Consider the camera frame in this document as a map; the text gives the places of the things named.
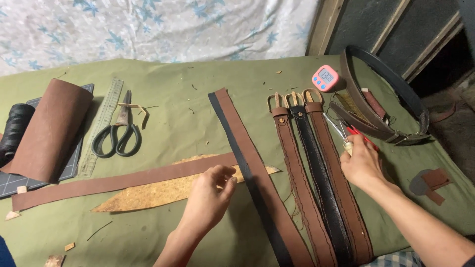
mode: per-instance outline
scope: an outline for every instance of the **metal ruler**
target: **metal ruler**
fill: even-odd
[[[114,77],[112,79],[111,85],[107,90],[107,94],[105,95],[104,100],[102,101],[101,106],[99,107],[96,118],[91,127],[92,131],[85,144],[86,150],[83,154],[84,156],[81,155],[81,159],[79,161],[79,168],[77,171],[77,175],[79,177],[91,177],[92,171],[95,167],[95,162],[97,160],[97,156],[92,153],[92,141],[102,129],[104,129],[111,123],[112,114],[114,113],[115,107],[117,106],[117,102],[119,101],[119,96],[122,91],[123,84],[124,81],[119,80],[117,77]]]

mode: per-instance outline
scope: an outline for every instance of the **green cloth surface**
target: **green cloth surface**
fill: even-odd
[[[150,118],[146,129],[141,130],[139,152],[129,158],[115,155],[98,159],[91,179],[115,176],[168,165],[198,154],[231,152],[207,96],[207,93],[226,87],[263,161],[283,170],[271,177],[285,200],[290,194],[290,184],[266,98],[274,92],[289,94],[293,87],[297,87],[293,90],[299,93],[312,88],[312,75],[325,64],[340,69],[338,56],[180,64],[116,59],[4,76],[0,77],[3,87],[0,125],[5,125],[13,104],[42,96],[50,79],[66,72],[60,79],[79,86],[95,84],[94,103],[87,115],[86,128],[89,129],[111,79],[116,76],[124,80],[120,100],[126,90],[131,90],[132,104],[158,107],[148,109]],[[359,60],[355,61],[355,69],[361,87],[369,88],[388,114],[396,118],[393,128],[405,133],[418,130],[417,122],[400,106],[385,81]],[[325,111],[331,96],[323,94]],[[138,112],[138,109],[133,109],[136,125],[140,125],[143,118],[142,114],[137,115]],[[328,113],[335,117],[331,110]],[[342,152],[341,138],[333,130],[331,132]],[[436,140],[424,145],[396,147],[371,139],[380,147],[385,172],[409,197],[458,232],[475,233],[474,187]],[[442,206],[437,206],[426,196],[414,196],[408,188],[409,181],[420,170],[436,168],[445,169],[453,181],[437,190],[446,199]],[[368,228],[375,256],[408,247],[378,204],[354,186],[352,190]],[[0,221],[0,235],[5,238],[19,267],[42,266],[49,255],[67,255],[64,267],[152,266],[168,234],[177,226],[187,200],[141,211],[89,212],[116,193],[61,200],[22,211],[21,217]],[[285,205],[290,214],[296,213],[292,197]],[[0,214],[6,215],[10,210],[11,199],[0,200]],[[300,214],[293,218],[296,227],[302,229]],[[110,221],[113,222],[87,241],[92,233]],[[305,230],[301,234],[309,245]],[[76,242],[76,247],[64,252],[64,246],[71,242]],[[277,266],[244,183],[237,186],[223,220],[200,242],[189,266]]]

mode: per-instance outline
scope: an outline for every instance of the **stitched belt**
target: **stitched belt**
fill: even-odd
[[[338,210],[335,195],[333,194],[333,188],[326,171],[325,163],[323,162],[319,148],[315,141],[315,137],[307,117],[307,112],[304,106],[298,105],[296,95],[301,97],[300,94],[292,92],[294,106],[290,107],[290,111],[297,124],[297,131],[299,133],[302,146],[305,150],[305,155],[308,160],[310,174],[315,185],[316,195],[318,195],[320,200],[319,202],[323,215],[323,223],[328,235],[330,236],[330,240],[332,241],[338,265],[346,266],[347,264],[351,263],[353,259],[345,225],[343,223],[340,211]]]
[[[208,98],[226,132],[279,266],[314,266],[310,252],[267,174],[226,89],[210,93]]]
[[[312,189],[308,184],[302,159],[297,149],[292,123],[289,120],[289,110],[286,107],[280,107],[279,95],[270,96],[267,102],[274,97],[275,108],[269,111],[272,113],[275,122],[277,135],[279,136],[282,151],[284,152],[285,165],[289,174],[290,182],[295,193],[295,202],[302,214],[302,222],[307,230],[310,243],[313,248],[313,254],[319,267],[336,267],[335,252],[332,242],[325,230],[319,208],[315,203]]]
[[[315,92],[319,102],[314,102],[310,92]],[[353,260],[356,265],[369,263],[373,258],[373,249],[368,231],[358,209],[348,181],[343,175],[339,155],[333,143],[328,125],[323,116],[322,97],[316,89],[306,89],[302,92],[305,101],[305,110],[315,130],[315,137],[320,145],[322,157],[327,166],[328,177],[332,184],[336,203],[345,223],[348,238],[353,250]]]
[[[370,66],[378,75],[384,78],[394,89],[396,94],[402,97],[407,103],[412,113],[419,120],[419,131],[416,133],[403,133],[399,130],[393,130],[374,112],[371,106],[366,102],[361,93],[360,86],[355,81],[353,73],[353,64],[351,57],[356,57],[364,61]],[[346,90],[348,95],[352,98],[356,107],[368,120],[364,122],[353,113],[345,110],[341,105],[331,102],[330,107],[349,124],[355,126],[361,132],[384,140],[387,143],[394,143],[400,145],[411,145],[428,138],[430,135],[426,134],[429,127],[429,113],[426,107],[422,104],[417,94],[407,84],[407,82],[392,69],[390,69],[381,59],[359,47],[347,46],[340,55],[341,76],[346,81]]]

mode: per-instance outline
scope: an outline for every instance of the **digital timer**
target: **digital timer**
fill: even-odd
[[[329,65],[323,65],[312,77],[313,84],[322,92],[327,92],[338,82],[338,73]]]

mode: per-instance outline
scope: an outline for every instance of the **thread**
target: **thread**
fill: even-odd
[[[0,141],[0,167],[5,166],[15,156],[34,112],[35,108],[28,104],[15,104],[11,107]]]

